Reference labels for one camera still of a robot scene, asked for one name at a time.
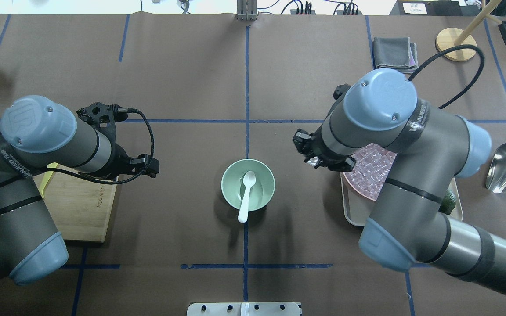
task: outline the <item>folded towel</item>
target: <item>folded towel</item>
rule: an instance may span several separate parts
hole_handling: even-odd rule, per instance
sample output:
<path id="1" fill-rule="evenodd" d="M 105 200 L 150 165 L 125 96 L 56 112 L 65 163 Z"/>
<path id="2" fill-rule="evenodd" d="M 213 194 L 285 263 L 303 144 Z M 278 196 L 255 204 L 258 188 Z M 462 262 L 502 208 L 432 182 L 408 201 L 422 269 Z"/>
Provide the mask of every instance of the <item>folded towel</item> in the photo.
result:
<path id="1" fill-rule="evenodd" d="M 374 68 L 392 68 L 411 74 L 418 67 L 417 46 L 409 37 L 380 38 L 372 43 Z"/>

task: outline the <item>plastic spoon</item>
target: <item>plastic spoon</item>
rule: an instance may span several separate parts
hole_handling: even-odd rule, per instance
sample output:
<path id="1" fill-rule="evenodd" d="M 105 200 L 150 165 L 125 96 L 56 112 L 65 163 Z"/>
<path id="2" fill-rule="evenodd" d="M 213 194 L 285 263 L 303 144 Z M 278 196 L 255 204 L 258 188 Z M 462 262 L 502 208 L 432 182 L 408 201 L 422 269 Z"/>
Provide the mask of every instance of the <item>plastic spoon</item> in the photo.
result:
<path id="1" fill-rule="evenodd" d="M 241 206 L 239 207 L 239 214 L 237 220 L 240 223 L 247 222 L 247 216 L 249 214 L 249 192 L 251 187 L 255 184 L 255 172 L 249 170 L 243 176 L 243 185 L 245 186 L 245 193 L 243 194 L 243 200 L 241 200 Z"/>

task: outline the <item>wooden stand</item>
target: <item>wooden stand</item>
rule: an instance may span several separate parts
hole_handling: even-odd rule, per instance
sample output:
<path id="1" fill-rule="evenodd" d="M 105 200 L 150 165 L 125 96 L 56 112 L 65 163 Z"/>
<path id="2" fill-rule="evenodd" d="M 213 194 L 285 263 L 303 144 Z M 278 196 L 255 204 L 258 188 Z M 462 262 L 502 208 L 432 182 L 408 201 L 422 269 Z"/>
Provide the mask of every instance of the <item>wooden stand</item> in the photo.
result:
<path id="1" fill-rule="evenodd" d="M 436 37 L 436 49 L 440 52 L 462 44 L 472 44 L 475 46 L 476 40 L 470 34 L 484 20 L 484 18 L 489 16 L 489 13 L 492 12 L 501 1 L 502 0 L 490 1 L 465 30 L 458 28 L 447 28 L 442 30 Z M 444 57 L 452 61 L 466 61 L 470 60 L 475 54 L 475 50 L 456 50 L 455 52 L 444 55 Z"/>

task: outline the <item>bamboo cutting board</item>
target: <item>bamboo cutting board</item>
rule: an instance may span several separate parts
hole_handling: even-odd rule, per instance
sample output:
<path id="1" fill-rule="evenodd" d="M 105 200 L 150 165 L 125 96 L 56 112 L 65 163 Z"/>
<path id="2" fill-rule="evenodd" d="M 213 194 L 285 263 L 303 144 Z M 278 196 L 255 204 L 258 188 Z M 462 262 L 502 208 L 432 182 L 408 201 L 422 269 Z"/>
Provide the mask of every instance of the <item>bamboo cutting board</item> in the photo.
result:
<path id="1" fill-rule="evenodd" d="M 34 177 L 39 188 L 43 177 Z M 116 185 L 55 172 L 44 190 L 44 202 L 64 240 L 104 242 L 115 192 Z"/>

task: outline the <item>electrical cable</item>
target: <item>electrical cable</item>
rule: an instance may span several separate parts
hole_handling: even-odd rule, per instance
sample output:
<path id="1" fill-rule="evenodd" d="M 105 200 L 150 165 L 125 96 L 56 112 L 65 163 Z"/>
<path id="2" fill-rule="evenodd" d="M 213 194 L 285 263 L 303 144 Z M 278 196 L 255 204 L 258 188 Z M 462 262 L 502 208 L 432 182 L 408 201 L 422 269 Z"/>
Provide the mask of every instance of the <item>electrical cable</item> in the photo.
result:
<path id="1" fill-rule="evenodd" d="M 472 78 L 472 81 L 470 81 L 470 83 L 468 83 L 468 85 L 464 89 L 462 89 L 462 91 L 460 91 L 460 93 L 458 93 L 454 98 L 450 99 L 448 102 L 446 102 L 442 106 L 438 107 L 438 108 L 445 108 L 446 106 L 448 106 L 449 104 L 451 104 L 452 102 L 454 102 L 455 100 L 460 98 L 468 90 L 470 90 L 470 88 L 473 86 L 473 84 L 475 84 L 477 79 L 480 77 L 480 74 L 481 74 L 482 70 L 484 69 L 484 65 L 485 65 L 485 56 L 484 56 L 484 53 L 480 50 L 480 48 L 478 48 L 474 45 L 464 44 L 464 45 L 458 45 L 458 46 L 448 48 L 446 50 L 443 50 L 442 52 L 438 52 L 437 54 L 434 54 L 434 56 L 432 56 L 431 58 L 427 59 L 423 64 L 421 64 L 421 66 L 419 66 L 413 72 L 413 74 L 411 74 L 411 76 L 409 76 L 409 78 L 407 80 L 412 81 L 413 78 L 415 78 L 415 76 L 419 72 L 421 72 L 421 70 L 423 70 L 428 64 L 433 62 L 436 58 L 439 58 L 439 57 L 444 56 L 448 53 L 454 52 L 455 50 L 463 50 L 466 48 L 469 48 L 470 50 L 475 50 L 477 52 L 477 54 L 480 56 L 480 66 L 477 69 L 476 75 Z"/>
<path id="2" fill-rule="evenodd" d="M 300 10 L 300 12 L 302 12 L 304 10 L 304 4 L 302 3 L 301 0 L 292 0 L 290 2 L 288 2 L 288 4 L 282 9 L 282 12 L 281 12 L 281 15 L 285 12 L 286 8 L 292 4 L 292 2 L 294 2 L 296 4 L 296 14 L 298 14 L 298 10 Z"/>
<path id="3" fill-rule="evenodd" d="M 346 2 L 341 2 L 340 4 L 338 4 L 338 5 L 335 7 L 335 10 L 333 10 L 333 14 L 332 14 L 332 15 L 335 15 L 335 13 L 337 13 L 337 9 L 338 9 L 341 5 L 344 5 L 344 6 L 345 6 L 345 11 L 347 11 L 347 3 L 346 3 Z"/>
<path id="4" fill-rule="evenodd" d="M 265 10 L 265 9 L 272 8 L 273 6 L 275 6 L 275 4 L 277 4 L 277 3 L 279 3 L 279 2 L 281 2 L 281 0 L 277 0 L 277 2 L 275 2 L 275 3 L 271 4 L 271 6 L 269 6 L 269 7 L 266 7 L 266 8 L 257 8 L 257 10 Z"/>
<path id="5" fill-rule="evenodd" d="M 140 116 L 142 116 L 142 119 L 146 123 L 147 129 L 149 131 L 149 138 L 151 140 L 151 149 L 149 152 L 149 160 L 148 160 L 147 164 L 143 168 L 140 169 L 140 171 L 138 171 L 136 174 L 134 174 L 134 176 L 132 176 L 131 178 L 128 178 L 126 180 L 121 180 L 121 181 L 103 181 L 103 180 L 97 180 L 95 178 L 91 178 L 90 176 L 76 174 L 74 172 L 70 172 L 68 170 L 63 170 L 63 169 L 59 169 L 59 168 L 42 168 L 41 171 L 43 171 L 43 172 L 53 171 L 53 172 L 64 173 L 64 174 L 67 174 L 68 176 L 74 176 L 75 178 L 87 180 L 90 182 L 95 182 L 98 184 L 124 184 L 124 183 L 134 180 L 135 178 L 138 178 L 139 176 L 141 176 L 144 173 L 144 171 L 146 171 L 146 169 L 149 167 L 149 164 L 151 164 L 151 161 L 153 158 L 153 149 L 154 149 L 153 148 L 153 143 L 154 143 L 153 132 L 151 130 L 151 126 L 149 126 L 149 122 L 148 122 L 146 116 L 140 110 L 138 110 L 136 108 L 128 108 L 128 113 L 137 113 L 137 114 L 140 114 Z"/>
<path id="6" fill-rule="evenodd" d="M 181 5 L 181 9 L 183 9 L 183 13 L 181 14 L 191 14 L 188 9 L 191 7 L 191 2 L 189 0 L 180 0 L 179 4 Z"/>
<path id="7" fill-rule="evenodd" d="M 347 15 L 357 15 L 358 14 L 358 5 L 355 4 L 353 1 L 349 3 L 349 6 L 347 8 Z"/>

